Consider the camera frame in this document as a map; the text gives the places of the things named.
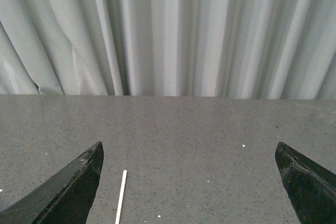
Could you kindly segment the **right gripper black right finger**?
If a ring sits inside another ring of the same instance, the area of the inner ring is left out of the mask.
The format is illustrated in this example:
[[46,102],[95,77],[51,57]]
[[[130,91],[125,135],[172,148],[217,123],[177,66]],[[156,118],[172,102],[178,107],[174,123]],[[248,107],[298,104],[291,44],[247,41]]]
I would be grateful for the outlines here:
[[335,223],[335,174],[283,142],[275,160],[300,223]]

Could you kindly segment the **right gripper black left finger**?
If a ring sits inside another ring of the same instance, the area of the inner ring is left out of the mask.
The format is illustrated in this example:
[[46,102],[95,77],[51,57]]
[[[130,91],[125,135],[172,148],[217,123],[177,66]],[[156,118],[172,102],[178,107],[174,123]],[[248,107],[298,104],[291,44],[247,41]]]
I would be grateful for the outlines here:
[[103,165],[97,142],[30,194],[1,212],[1,223],[86,223]]

